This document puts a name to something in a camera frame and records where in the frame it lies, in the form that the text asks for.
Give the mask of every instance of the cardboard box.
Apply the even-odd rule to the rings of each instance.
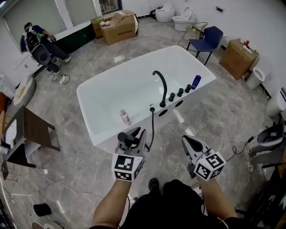
[[[109,26],[100,26],[106,44],[134,37],[138,34],[138,18],[130,10],[121,10],[114,14]]]
[[[240,39],[231,40],[219,63],[232,74],[236,80],[239,80],[247,73],[258,55],[258,52],[252,51],[252,53],[250,53],[243,48]]]
[[[92,25],[93,25],[93,29],[94,29],[96,38],[102,37],[102,31],[100,29],[99,23],[101,23],[102,21],[110,20],[111,18],[112,17],[107,17],[107,18],[97,17],[97,18],[94,18],[94,19],[90,20]]]

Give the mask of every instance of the pink bottle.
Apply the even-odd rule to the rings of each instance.
[[[120,116],[121,116],[123,122],[124,122],[127,126],[130,126],[130,125],[131,125],[129,116],[128,116],[128,114],[126,113],[125,110],[121,110],[121,111],[120,111]]]

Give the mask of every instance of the blue bottle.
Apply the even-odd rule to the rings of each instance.
[[[193,80],[193,84],[192,84],[192,89],[193,90],[196,89],[196,87],[197,87],[198,83],[200,82],[200,80],[201,80],[201,76],[196,75],[195,79]]]

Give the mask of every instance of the jeans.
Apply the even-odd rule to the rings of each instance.
[[[59,47],[57,47],[56,44],[49,42],[47,40],[43,41],[42,44],[46,47],[46,49],[52,55],[55,55],[56,57],[59,57],[60,59],[63,59],[63,60],[69,58],[69,55],[66,54]],[[56,73],[59,71],[59,67],[55,63],[53,63],[51,60],[49,61],[49,63],[46,64],[46,67],[49,68],[53,73]]]
[[[286,147],[286,138],[284,137],[282,142],[274,146],[261,146],[257,145],[250,149],[250,164],[277,164],[282,161],[283,152]],[[271,151],[269,153],[263,153],[256,156],[257,153]]]

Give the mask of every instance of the black cable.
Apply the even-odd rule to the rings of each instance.
[[[71,77],[70,77],[70,75],[66,75],[66,76],[68,76],[68,82],[71,80]],[[63,83],[63,74],[62,75],[60,75],[58,78],[56,78],[55,80],[54,80],[54,78],[55,78],[55,74],[54,74],[54,76],[53,76],[53,78],[52,78],[52,82],[55,82],[55,81],[57,81],[60,77],[62,77],[62,79],[61,79],[61,81],[62,81],[62,84],[67,84],[68,82],[66,82],[66,83]]]
[[[129,210],[130,210],[130,199],[129,199],[129,196],[127,196],[127,199],[128,199],[128,213],[129,213]]]
[[[152,140],[151,140],[149,149],[151,149],[151,146],[152,146],[153,140],[154,140],[154,111],[155,111],[155,108],[151,107],[150,111],[152,112]]]
[[[205,209],[206,209],[206,206],[205,206],[205,200],[204,200],[204,197],[202,195],[202,201],[203,201],[203,207],[202,207],[202,213],[204,214],[205,213]]]
[[[128,212],[130,210],[130,199],[129,199],[129,196],[127,196],[127,199],[128,199]]]
[[[248,143],[250,143],[255,137],[257,137],[258,135],[255,135],[254,137],[252,136],[251,138],[248,139],[248,141],[244,144],[244,147],[243,147],[243,150],[239,153],[237,153],[237,148],[236,146],[234,145],[232,147],[232,151],[233,151],[233,156],[231,158],[229,158],[226,162],[230,161],[235,155],[238,155],[238,154],[241,154],[244,150],[245,150],[245,147]]]
[[[198,184],[200,184],[200,183],[193,184],[191,187],[194,187],[195,185],[198,185]]]

